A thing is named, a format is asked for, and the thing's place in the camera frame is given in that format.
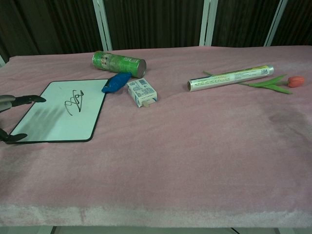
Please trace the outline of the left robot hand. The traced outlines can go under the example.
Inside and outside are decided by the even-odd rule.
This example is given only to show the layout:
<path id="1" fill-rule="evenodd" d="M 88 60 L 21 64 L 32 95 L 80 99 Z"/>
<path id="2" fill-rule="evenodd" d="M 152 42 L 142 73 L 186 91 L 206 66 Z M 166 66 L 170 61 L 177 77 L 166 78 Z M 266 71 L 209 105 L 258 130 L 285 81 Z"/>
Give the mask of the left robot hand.
<path id="1" fill-rule="evenodd" d="M 0 96 L 0 112 L 9 110 L 12 107 L 31 104 L 36 102 L 45 102 L 46 99 L 37 95 L 15 97 L 13 95 Z M 27 137 L 27 134 L 21 133 L 16 135 L 7 134 L 0 129 L 0 140 L 3 142 L 16 142 Z"/>

